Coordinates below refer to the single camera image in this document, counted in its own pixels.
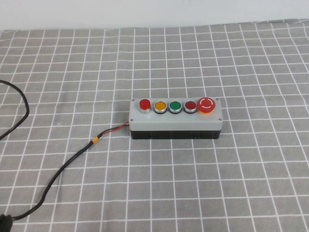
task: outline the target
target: black cable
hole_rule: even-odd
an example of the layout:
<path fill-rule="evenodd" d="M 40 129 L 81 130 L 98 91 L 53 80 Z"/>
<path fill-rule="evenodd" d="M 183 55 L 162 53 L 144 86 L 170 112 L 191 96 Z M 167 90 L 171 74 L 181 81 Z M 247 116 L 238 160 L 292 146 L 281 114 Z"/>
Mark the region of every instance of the black cable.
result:
<path fill-rule="evenodd" d="M 110 129 L 107 129 L 103 132 L 101 132 L 97 137 L 100 138 L 104 133 L 108 132 L 108 131 L 111 131 L 111 130 L 114 130 L 114 129 L 117 129 L 119 127 L 114 127 L 114 128 L 110 128 Z M 27 212 L 25 212 L 24 214 L 21 214 L 21 215 L 18 215 L 18 216 L 15 216 L 15 217 L 12 217 L 12 221 L 17 221 L 17 220 L 20 220 L 20 219 L 23 219 L 27 216 L 29 216 L 30 214 L 32 214 L 34 211 L 36 211 L 44 202 L 45 200 L 45 197 L 49 191 L 49 189 L 51 188 L 51 186 L 53 185 L 53 183 L 55 182 L 55 180 L 58 178 L 58 176 L 62 173 L 62 171 L 67 167 L 69 166 L 70 163 L 72 163 L 77 157 L 79 157 L 81 154 L 83 154 L 86 150 L 88 150 L 92 145 L 93 145 L 93 141 L 90 141 L 88 143 L 87 146 L 85 146 L 84 148 L 82 148 L 81 150 L 79 150 L 78 152 L 76 152 L 76 154 L 74 156 L 72 156 L 67 162 L 65 162 L 65 164 L 62 165 L 62 167 L 58 170 L 58 172 L 56 172 L 56 174 L 53 176 L 53 178 L 49 181 L 48 185 L 46 186 L 44 192 L 43 192 L 43 195 L 40 199 L 40 201 L 34 206 L 32 207 L 30 210 L 28 210 Z"/>
<path fill-rule="evenodd" d="M 8 86 L 14 88 L 22 96 L 22 98 L 24 100 L 24 103 L 25 103 L 25 107 L 26 107 L 26 114 L 25 114 L 25 116 L 23 116 L 23 118 L 21 120 L 19 120 L 19 122 L 17 122 L 14 126 L 12 126 L 12 128 L 10 128 L 7 132 L 5 132 L 3 135 L 1 135 L 0 136 L 0 140 L 1 140 L 4 137 L 6 137 L 9 133 L 14 131 L 20 124 L 22 124 L 26 120 L 26 118 L 29 115 L 30 109 L 29 109 L 29 104 L 28 104 L 27 98 L 24 95 L 23 91 L 20 90 L 20 88 L 18 88 L 17 86 L 15 86 L 12 83 L 7 82 L 7 81 L 0 80 L 0 83 L 3 83 L 5 85 L 8 85 Z"/>
<path fill-rule="evenodd" d="M 23 100 L 24 100 L 24 103 L 25 103 L 25 106 L 26 106 L 26 114 L 25 116 L 23 116 L 23 118 L 17 122 L 11 129 L 9 129 L 7 132 L 5 132 L 3 135 L 0 136 L 0 140 L 3 139 L 5 136 L 7 136 L 9 133 L 11 133 L 12 131 L 14 131 L 20 124 L 23 123 L 23 121 L 26 120 L 26 118 L 28 117 L 29 115 L 29 112 L 30 112 L 30 109 L 29 109 L 29 104 L 28 104 L 28 101 L 26 99 L 26 96 L 24 95 L 24 93 L 20 90 L 20 88 L 18 88 L 17 86 L 7 82 L 7 81 L 3 81 L 3 80 L 0 80 L 0 83 L 3 83 L 3 84 L 6 84 L 8 86 L 11 86 L 12 88 L 16 89 L 17 92 L 20 93 L 20 95 L 22 96 Z M 69 166 L 77 157 L 79 157 L 81 154 L 83 154 L 86 150 L 88 150 L 94 143 L 96 143 L 98 141 L 98 139 L 100 137 L 102 137 L 102 135 L 104 135 L 104 133 L 108 132 L 108 131 L 114 131 L 114 130 L 117 130 L 117 129 L 120 129 L 121 127 L 124 127 L 124 126 L 128 126 L 127 125 L 128 122 L 126 122 L 125 124 L 121 125 L 121 126 L 118 126 L 118 127 L 114 127 L 114 128 L 110 128 L 110 129 L 107 129 L 103 132 L 101 132 L 95 139 L 91 140 L 84 148 L 82 148 L 81 150 L 79 150 L 78 152 L 75 153 L 74 156 L 72 156 L 68 161 L 66 161 L 62 166 L 61 168 L 56 172 L 56 174 L 52 177 L 52 179 L 49 181 L 48 185 L 46 186 L 43 194 L 42 194 L 42 197 L 40 199 L 40 201 L 34 206 L 32 207 L 30 210 L 28 210 L 27 212 L 21 214 L 21 215 L 18 215 L 18 216 L 15 216 L 15 217 L 12 217 L 11 215 L 0 215 L 0 232 L 9 232 L 12 228 L 12 225 L 13 225 L 13 221 L 17 221 L 17 220 L 20 220 L 20 219 L 23 219 L 27 216 L 29 216 L 30 214 L 32 214 L 34 211 L 36 211 L 45 201 L 45 198 L 46 198 L 46 195 L 49 191 L 49 189 L 51 188 L 51 186 L 53 185 L 53 183 L 55 182 L 55 180 L 59 177 L 59 175 L 63 172 L 63 170 Z"/>

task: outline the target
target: dark red push button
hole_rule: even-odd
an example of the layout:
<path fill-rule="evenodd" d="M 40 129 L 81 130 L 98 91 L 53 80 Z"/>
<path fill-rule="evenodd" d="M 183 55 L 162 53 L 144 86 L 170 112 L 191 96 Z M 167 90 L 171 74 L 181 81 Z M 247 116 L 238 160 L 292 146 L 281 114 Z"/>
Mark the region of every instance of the dark red push button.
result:
<path fill-rule="evenodd" d="M 198 110 L 203 114 L 209 114 L 216 107 L 216 103 L 211 98 L 201 98 L 197 101 Z"/>
<path fill-rule="evenodd" d="M 143 114 L 147 114 L 151 111 L 151 104 L 148 99 L 142 99 L 140 101 L 140 112 Z"/>
<path fill-rule="evenodd" d="M 187 101 L 183 109 L 186 113 L 193 114 L 197 111 L 197 104 L 194 101 Z"/>

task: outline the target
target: green push button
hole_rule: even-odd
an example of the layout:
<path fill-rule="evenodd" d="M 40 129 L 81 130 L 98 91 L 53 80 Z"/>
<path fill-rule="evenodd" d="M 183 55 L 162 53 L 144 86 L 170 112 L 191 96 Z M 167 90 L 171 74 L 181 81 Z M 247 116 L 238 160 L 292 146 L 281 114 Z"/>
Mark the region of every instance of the green push button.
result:
<path fill-rule="evenodd" d="M 178 101 L 173 101 L 169 104 L 169 111 L 172 114 L 179 114 L 182 110 L 182 105 Z"/>

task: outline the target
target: emergency stop button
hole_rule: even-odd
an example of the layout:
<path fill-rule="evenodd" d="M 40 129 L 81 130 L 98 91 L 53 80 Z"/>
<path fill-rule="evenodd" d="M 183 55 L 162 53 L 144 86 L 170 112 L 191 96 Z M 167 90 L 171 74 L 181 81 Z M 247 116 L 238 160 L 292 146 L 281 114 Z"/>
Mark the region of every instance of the emergency stop button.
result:
<path fill-rule="evenodd" d="M 216 107 L 216 103 L 211 98 L 201 98 L 197 101 L 197 108 L 203 114 L 209 114 Z"/>

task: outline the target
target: black wire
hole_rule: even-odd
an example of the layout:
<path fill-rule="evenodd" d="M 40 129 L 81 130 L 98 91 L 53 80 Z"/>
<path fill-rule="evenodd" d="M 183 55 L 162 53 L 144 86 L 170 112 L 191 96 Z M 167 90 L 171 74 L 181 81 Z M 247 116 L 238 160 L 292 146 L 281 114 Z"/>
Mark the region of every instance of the black wire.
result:
<path fill-rule="evenodd" d="M 18 93 L 20 93 L 20 95 L 22 96 L 22 98 L 24 100 L 25 107 L 26 107 L 26 114 L 25 114 L 25 116 L 23 116 L 23 118 L 21 120 L 19 120 L 19 122 L 17 122 L 14 126 L 12 126 L 12 128 L 10 128 L 7 132 L 5 132 L 3 135 L 0 136 L 0 140 L 2 140 L 4 137 L 6 137 L 9 133 L 14 131 L 20 124 L 22 124 L 26 120 L 26 118 L 29 115 L 30 109 L 29 109 L 29 104 L 28 104 L 27 98 L 24 95 L 23 91 L 20 90 L 20 88 L 18 88 L 17 86 L 15 86 L 12 83 L 7 82 L 7 81 L 0 80 L 0 83 L 8 85 L 8 86 L 14 88 Z"/>
<path fill-rule="evenodd" d="M 23 100 L 24 100 L 24 103 L 25 103 L 25 106 L 26 106 L 26 114 L 25 116 L 23 116 L 23 118 L 17 122 L 11 129 L 9 129 L 7 132 L 5 132 L 3 135 L 0 136 L 0 140 L 3 139 L 5 136 L 7 136 L 9 133 L 11 133 L 12 131 L 14 131 L 20 124 L 23 123 L 23 121 L 26 120 L 26 118 L 28 117 L 29 115 L 29 112 L 30 112 L 30 109 L 29 109 L 29 104 L 28 104 L 28 101 L 26 99 L 26 96 L 24 95 L 24 93 L 20 90 L 20 88 L 18 88 L 17 86 L 11 84 L 10 82 L 7 82 L 7 81 L 3 81 L 3 80 L 0 80 L 0 83 L 3 83 L 3 84 L 6 84 L 8 86 L 11 86 L 12 88 L 16 89 L 17 92 L 20 93 L 20 95 L 22 96 Z M 114 127 L 114 128 L 110 128 L 110 129 L 107 129 L 103 132 L 101 132 L 97 137 L 100 138 L 102 137 L 102 135 L 108 131 L 111 131 L 111 130 L 114 130 L 114 129 L 117 129 L 121 126 L 118 126 L 118 127 Z M 88 150 L 92 145 L 93 145 L 93 141 L 90 141 L 84 148 L 82 148 L 81 150 L 79 150 L 78 152 L 75 153 L 74 156 L 72 156 L 68 161 L 66 161 L 62 166 L 61 168 L 56 172 L 56 174 L 52 177 L 52 179 L 49 181 L 48 185 L 46 186 L 43 194 L 42 194 L 42 197 L 40 199 L 40 201 L 34 206 L 32 207 L 30 210 L 28 210 L 27 212 L 21 214 L 21 215 L 18 215 L 18 216 L 15 216 L 15 217 L 11 217 L 10 215 L 8 216 L 5 216 L 5 215 L 1 215 L 0 216 L 0 230 L 2 229 L 2 225 L 5 223 L 6 225 L 10 225 L 10 222 L 12 221 L 17 221 L 17 220 L 20 220 L 20 219 L 23 219 L 27 216 L 29 216 L 30 214 L 32 214 L 34 211 L 36 211 L 45 201 L 45 198 L 46 198 L 46 195 L 49 191 L 49 189 L 51 188 L 51 186 L 53 185 L 53 183 L 55 182 L 55 180 L 59 177 L 59 175 L 63 172 L 63 170 L 68 167 L 77 157 L 79 157 L 81 154 L 83 154 L 86 150 Z"/>
<path fill-rule="evenodd" d="M 114 129 L 117 129 L 118 127 L 114 127 L 114 128 L 110 128 L 110 129 L 107 129 L 103 132 L 101 132 L 97 137 L 100 138 L 103 133 L 105 132 L 108 132 L 108 131 L 111 131 L 111 130 L 114 130 Z M 78 152 L 76 152 L 76 154 L 74 156 L 72 156 L 67 162 L 65 162 L 65 164 L 63 164 L 61 166 L 61 168 L 58 170 L 58 172 L 56 172 L 56 174 L 53 176 L 53 178 L 49 181 L 48 185 L 46 186 L 44 192 L 43 192 L 43 195 L 40 199 L 40 201 L 34 206 L 32 207 L 30 210 L 28 210 L 27 212 L 25 212 L 24 214 L 21 214 L 19 216 L 15 216 L 15 217 L 12 217 L 12 220 L 13 221 L 17 221 L 17 220 L 20 220 L 20 219 L 23 219 L 27 216 L 29 216 L 30 214 L 32 214 L 34 211 L 36 211 L 44 202 L 45 200 L 45 197 L 49 191 L 49 189 L 51 188 L 51 186 L 53 185 L 53 183 L 55 182 L 55 180 L 58 178 L 58 176 L 62 173 L 62 171 L 67 167 L 69 166 L 70 163 L 72 163 L 77 157 L 79 157 L 81 154 L 83 154 L 86 150 L 88 150 L 91 146 L 93 145 L 93 141 L 90 141 L 88 143 L 87 146 L 85 146 L 84 148 L 82 148 L 81 150 L 79 150 Z"/>

